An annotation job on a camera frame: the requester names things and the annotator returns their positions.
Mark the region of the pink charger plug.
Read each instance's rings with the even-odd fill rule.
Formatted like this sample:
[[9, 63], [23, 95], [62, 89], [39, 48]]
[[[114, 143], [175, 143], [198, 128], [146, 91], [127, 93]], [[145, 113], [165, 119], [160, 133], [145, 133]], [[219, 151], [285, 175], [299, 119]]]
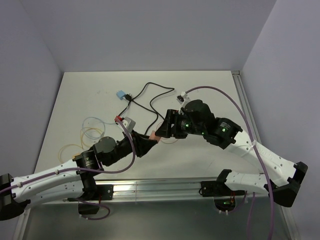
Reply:
[[157, 136], [155, 131], [152, 131], [148, 139], [149, 140], [155, 140], [155, 141], [157, 141], [159, 143], [160, 140], [161, 140], [161, 137]]

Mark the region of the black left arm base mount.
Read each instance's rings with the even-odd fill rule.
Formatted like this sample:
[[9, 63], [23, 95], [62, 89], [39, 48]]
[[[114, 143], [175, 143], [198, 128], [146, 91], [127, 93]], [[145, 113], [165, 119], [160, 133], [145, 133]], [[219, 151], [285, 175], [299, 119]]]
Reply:
[[[78, 202], [77, 210], [79, 216], [86, 220], [97, 221], [107, 218], [111, 210], [102, 201], [113, 199], [114, 186], [112, 184], [96, 185], [94, 187], [83, 187], [79, 197], [68, 197], [68, 202]], [[104, 216], [93, 217], [99, 210], [105, 209]]]

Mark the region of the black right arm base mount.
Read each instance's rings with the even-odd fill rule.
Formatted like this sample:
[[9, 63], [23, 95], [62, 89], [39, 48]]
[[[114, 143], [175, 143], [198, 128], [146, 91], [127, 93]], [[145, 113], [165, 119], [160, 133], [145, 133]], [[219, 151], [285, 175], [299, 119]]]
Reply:
[[246, 191], [231, 190], [224, 183], [216, 180], [201, 181], [198, 193], [203, 198], [213, 198], [214, 206], [219, 214], [228, 215], [247, 202]]

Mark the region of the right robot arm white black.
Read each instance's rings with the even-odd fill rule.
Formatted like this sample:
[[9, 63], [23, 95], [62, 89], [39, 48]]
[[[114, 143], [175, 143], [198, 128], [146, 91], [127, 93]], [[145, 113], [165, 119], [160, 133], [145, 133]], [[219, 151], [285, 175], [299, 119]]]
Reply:
[[216, 180], [201, 182], [203, 197], [255, 192], [272, 196], [276, 204], [290, 208], [308, 170], [305, 163], [286, 160], [251, 140], [249, 134], [232, 120], [214, 116], [209, 106], [199, 99], [184, 104], [179, 110], [167, 110], [164, 122], [155, 134], [175, 139], [202, 136], [209, 144], [233, 153], [259, 169], [257, 174], [224, 169]]

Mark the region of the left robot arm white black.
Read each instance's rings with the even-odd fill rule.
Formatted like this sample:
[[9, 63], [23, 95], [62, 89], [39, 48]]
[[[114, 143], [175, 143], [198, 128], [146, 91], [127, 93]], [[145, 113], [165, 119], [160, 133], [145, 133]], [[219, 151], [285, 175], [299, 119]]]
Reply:
[[10, 220], [26, 209], [60, 199], [97, 200], [100, 195], [95, 176], [129, 154], [141, 158], [161, 137], [132, 131], [121, 141], [103, 137], [88, 150], [59, 166], [30, 175], [0, 177], [0, 219]]

